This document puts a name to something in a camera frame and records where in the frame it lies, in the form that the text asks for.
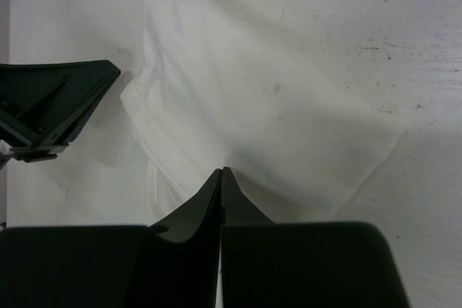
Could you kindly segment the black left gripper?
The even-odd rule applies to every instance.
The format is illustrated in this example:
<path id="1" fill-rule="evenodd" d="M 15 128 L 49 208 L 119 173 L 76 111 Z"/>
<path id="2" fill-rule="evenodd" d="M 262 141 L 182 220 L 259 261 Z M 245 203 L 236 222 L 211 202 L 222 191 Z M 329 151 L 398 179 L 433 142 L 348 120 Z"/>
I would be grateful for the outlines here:
<path id="1" fill-rule="evenodd" d="M 1 65 L 1 161 L 55 159 L 120 76 L 108 60 Z"/>

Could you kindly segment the white tank top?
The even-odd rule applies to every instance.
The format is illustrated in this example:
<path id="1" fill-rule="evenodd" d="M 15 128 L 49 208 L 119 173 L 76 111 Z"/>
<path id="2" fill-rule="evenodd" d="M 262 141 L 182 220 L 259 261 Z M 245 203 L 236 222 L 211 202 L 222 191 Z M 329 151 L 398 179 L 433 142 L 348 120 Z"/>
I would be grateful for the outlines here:
<path id="1" fill-rule="evenodd" d="M 271 218 L 326 220 L 404 132 L 240 0 L 146 0 L 143 44 L 121 101 L 161 206 L 229 167 Z"/>

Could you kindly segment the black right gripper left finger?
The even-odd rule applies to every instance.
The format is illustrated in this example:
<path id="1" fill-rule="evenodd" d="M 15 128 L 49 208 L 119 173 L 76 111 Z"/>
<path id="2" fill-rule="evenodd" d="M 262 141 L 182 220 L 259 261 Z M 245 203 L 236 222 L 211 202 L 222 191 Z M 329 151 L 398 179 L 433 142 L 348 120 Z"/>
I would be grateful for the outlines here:
<path id="1" fill-rule="evenodd" d="M 219 259 L 216 170 L 151 226 L 9 227 L 3 307 L 213 307 Z"/>

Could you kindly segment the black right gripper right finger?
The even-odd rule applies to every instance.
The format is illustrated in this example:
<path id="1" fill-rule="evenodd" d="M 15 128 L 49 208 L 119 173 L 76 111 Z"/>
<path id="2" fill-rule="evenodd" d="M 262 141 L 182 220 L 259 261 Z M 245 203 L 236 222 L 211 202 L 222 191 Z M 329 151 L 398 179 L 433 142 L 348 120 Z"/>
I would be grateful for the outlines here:
<path id="1" fill-rule="evenodd" d="M 278 224 L 241 191 L 220 185 L 226 307 L 408 307 L 387 240 L 365 222 Z"/>

